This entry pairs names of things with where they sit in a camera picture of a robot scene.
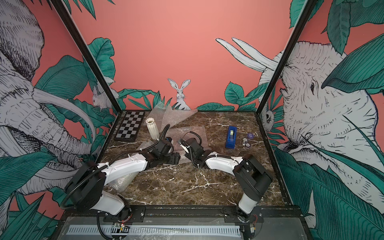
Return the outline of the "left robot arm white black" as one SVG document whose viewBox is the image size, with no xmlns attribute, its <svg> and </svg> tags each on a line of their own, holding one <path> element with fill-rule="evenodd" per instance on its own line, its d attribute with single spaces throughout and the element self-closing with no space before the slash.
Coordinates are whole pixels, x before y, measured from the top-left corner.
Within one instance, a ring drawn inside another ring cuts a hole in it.
<svg viewBox="0 0 384 240">
<path fill-rule="evenodd" d="M 180 154 L 174 152 L 172 141 L 166 139 L 170 125 L 166 125 L 160 139 L 153 145 L 135 151 L 133 156 L 112 163 L 85 163 L 65 187 L 66 196 L 60 203 L 63 210 L 75 208 L 78 212 L 97 210 L 118 218 L 128 219 L 132 210 L 123 197 L 104 191 L 104 186 L 121 177 L 130 176 L 159 165 L 177 165 Z"/>
</svg>

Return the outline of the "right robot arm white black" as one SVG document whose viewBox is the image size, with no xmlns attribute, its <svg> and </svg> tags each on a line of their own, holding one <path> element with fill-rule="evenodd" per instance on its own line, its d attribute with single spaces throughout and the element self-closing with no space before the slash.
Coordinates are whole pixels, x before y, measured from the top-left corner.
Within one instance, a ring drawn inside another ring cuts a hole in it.
<svg viewBox="0 0 384 240">
<path fill-rule="evenodd" d="M 273 182 L 272 175 L 251 154 L 242 157 L 231 157 L 211 150 L 205 150 L 195 138 L 180 139 L 186 157 L 197 168 L 219 170 L 233 175 L 243 190 L 238 209 L 243 215 L 249 216 L 260 202 Z"/>
</svg>

